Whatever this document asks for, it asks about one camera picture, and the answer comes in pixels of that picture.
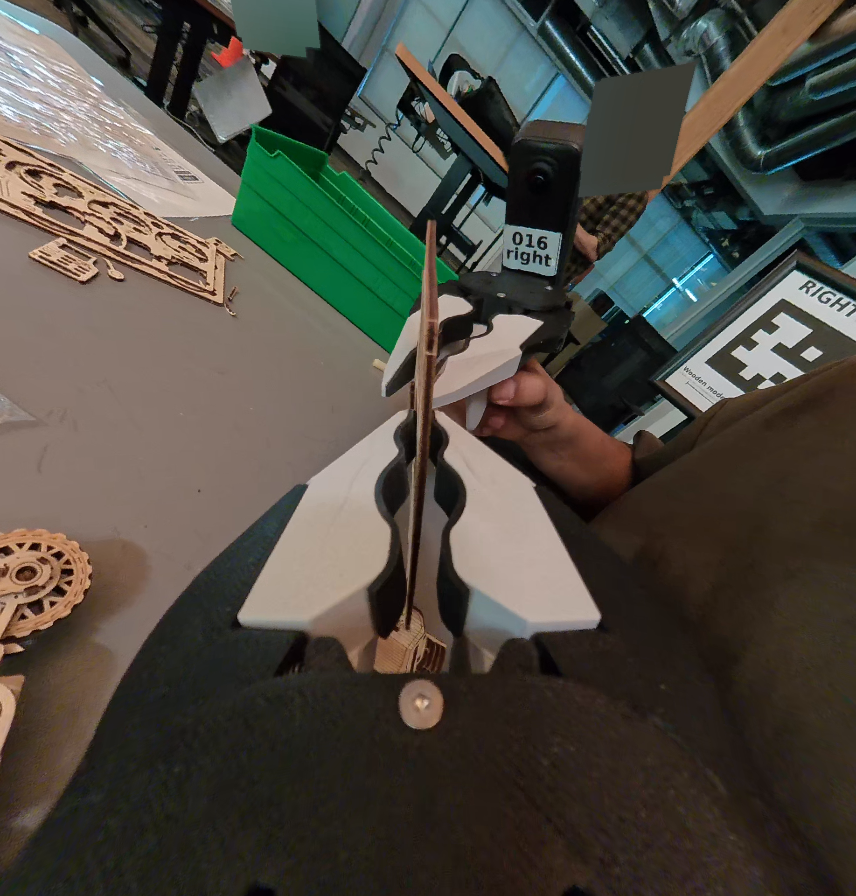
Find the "wooden beam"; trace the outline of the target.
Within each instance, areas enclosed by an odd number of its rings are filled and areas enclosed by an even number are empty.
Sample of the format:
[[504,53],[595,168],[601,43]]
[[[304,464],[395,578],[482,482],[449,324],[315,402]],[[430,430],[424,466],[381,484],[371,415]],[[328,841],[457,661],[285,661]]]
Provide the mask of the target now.
[[839,8],[840,1],[790,1],[685,114],[666,186]]

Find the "person's right hand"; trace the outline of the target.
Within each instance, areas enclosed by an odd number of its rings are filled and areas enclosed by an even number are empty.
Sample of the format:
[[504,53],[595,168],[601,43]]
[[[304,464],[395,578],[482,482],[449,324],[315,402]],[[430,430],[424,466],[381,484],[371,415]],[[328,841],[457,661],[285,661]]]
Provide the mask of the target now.
[[475,433],[523,447],[549,446],[567,439],[579,420],[555,381],[531,359],[513,376],[489,388]]

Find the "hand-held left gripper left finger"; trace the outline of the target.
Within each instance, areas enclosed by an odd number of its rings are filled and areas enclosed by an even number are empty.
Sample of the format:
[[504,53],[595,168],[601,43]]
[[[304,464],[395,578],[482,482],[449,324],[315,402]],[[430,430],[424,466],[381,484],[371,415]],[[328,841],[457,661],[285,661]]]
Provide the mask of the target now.
[[368,588],[391,555],[377,506],[379,475],[397,457],[399,411],[307,482],[237,614],[250,630],[336,639],[356,671],[374,660]]

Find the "silver ventilation ducts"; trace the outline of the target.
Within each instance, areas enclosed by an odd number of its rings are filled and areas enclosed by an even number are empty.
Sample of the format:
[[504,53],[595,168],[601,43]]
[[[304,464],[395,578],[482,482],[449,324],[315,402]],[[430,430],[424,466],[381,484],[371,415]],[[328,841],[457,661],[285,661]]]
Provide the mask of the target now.
[[[603,77],[697,62],[713,84],[786,2],[540,2],[536,34],[588,98]],[[856,141],[856,2],[837,10],[719,132],[749,173]]]

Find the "small wooden chair model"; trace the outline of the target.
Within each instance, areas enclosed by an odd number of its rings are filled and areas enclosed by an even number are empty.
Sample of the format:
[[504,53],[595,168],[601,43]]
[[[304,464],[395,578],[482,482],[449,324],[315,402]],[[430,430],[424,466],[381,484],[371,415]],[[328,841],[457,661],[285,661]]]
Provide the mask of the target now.
[[378,639],[373,669],[379,674],[437,674],[445,665],[447,647],[426,629],[422,612],[414,608],[410,622],[400,620],[388,638]]

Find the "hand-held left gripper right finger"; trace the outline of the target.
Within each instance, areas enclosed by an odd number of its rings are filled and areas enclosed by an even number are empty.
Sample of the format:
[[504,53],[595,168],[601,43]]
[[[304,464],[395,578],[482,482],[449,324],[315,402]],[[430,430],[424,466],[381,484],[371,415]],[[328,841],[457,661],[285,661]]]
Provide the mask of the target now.
[[596,629],[601,612],[533,481],[445,413],[431,458],[445,515],[438,611],[470,670],[488,672],[512,640]]

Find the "framed black-white marker sign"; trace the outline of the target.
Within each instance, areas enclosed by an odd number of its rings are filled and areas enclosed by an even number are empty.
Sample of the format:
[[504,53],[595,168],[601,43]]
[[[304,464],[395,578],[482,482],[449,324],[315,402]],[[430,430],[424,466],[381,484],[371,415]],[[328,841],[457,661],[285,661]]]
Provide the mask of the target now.
[[721,400],[856,356],[856,278],[796,251],[653,378],[696,418]]

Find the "small wooden slotted piece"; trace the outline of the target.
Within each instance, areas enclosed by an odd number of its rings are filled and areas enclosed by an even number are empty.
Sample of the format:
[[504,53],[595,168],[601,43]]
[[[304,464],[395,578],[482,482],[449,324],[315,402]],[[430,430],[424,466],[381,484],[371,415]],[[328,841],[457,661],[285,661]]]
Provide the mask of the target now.
[[96,256],[65,238],[37,247],[28,258],[79,284],[90,282],[99,273]]

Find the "wooden gear wheel model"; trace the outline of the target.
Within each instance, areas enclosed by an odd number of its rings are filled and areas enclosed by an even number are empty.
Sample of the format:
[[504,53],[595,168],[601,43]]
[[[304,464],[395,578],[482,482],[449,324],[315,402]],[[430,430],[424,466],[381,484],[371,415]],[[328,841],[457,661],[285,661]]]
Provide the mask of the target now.
[[69,616],[86,597],[93,567],[62,533],[0,533],[0,663],[23,642]]

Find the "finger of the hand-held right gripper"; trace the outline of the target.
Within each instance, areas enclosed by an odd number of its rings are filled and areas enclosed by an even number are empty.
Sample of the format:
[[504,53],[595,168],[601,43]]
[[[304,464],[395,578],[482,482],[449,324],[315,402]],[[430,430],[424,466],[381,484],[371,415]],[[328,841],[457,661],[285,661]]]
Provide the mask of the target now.
[[433,408],[463,401],[465,428],[477,430],[487,409],[489,388],[515,375],[524,344],[542,326],[542,319],[523,313],[492,315],[483,332],[472,334],[462,351],[442,363],[434,380]]
[[429,299],[415,304],[393,347],[381,380],[381,395],[390,398],[404,387],[417,394],[429,351]]

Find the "wooden-top standing table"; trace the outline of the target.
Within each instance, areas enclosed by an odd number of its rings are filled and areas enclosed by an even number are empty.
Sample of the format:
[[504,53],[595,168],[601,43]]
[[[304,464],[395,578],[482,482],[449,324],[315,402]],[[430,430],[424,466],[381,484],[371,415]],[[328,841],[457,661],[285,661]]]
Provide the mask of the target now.
[[440,130],[455,151],[453,164],[412,222],[410,230],[415,236],[424,238],[427,224],[433,220],[436,223],[437,243],[441,247],[455,249],[466,264],[480,246],[456,225],[457,216],[478,188],[490,198],[505,197],[508,163],[501,148],[441,87],[403,42],[397,44],[395,56],[410,84],[415,85],[427,100]]

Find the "slotted wooden puzzle sheet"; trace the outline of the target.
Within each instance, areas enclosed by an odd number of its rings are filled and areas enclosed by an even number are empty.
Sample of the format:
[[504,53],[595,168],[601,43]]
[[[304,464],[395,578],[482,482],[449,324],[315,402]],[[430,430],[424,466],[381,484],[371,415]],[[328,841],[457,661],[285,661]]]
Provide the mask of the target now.
[[415,450],[411,463],[404,630],[411,627],[415,588],[421,551],[422,521],[430,465],[433,425],[433,391],[439,341],[439,302],[436,251],[436,221],[428,220],[425,234],[426,256],[422,272],[420,325],[416,347],[411,409],[415,421]]

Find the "long wooden table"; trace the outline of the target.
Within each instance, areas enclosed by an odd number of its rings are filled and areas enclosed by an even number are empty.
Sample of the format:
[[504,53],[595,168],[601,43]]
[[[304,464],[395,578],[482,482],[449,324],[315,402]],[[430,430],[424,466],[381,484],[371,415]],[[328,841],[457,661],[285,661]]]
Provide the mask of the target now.
[[182,125],[205,51],[235,35],[230,2],[54,1],[69,30],[104,51],[154,105]]

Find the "black backpack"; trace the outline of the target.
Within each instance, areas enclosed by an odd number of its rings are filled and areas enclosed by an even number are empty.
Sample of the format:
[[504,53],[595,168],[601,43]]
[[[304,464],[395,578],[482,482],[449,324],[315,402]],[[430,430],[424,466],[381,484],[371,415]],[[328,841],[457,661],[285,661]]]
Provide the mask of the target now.
[[463,56],[452,53],[441,66],[438,82],[507,156],[519,123],[497,81],[479,74]]

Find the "green plastic bin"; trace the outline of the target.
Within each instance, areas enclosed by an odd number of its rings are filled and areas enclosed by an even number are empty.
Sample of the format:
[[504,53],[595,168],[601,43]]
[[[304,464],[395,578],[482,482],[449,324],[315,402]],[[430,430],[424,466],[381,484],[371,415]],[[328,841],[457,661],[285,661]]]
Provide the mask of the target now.
[[395,346],[425,245],[325,152],[254,126],[232,224],[381,349]]

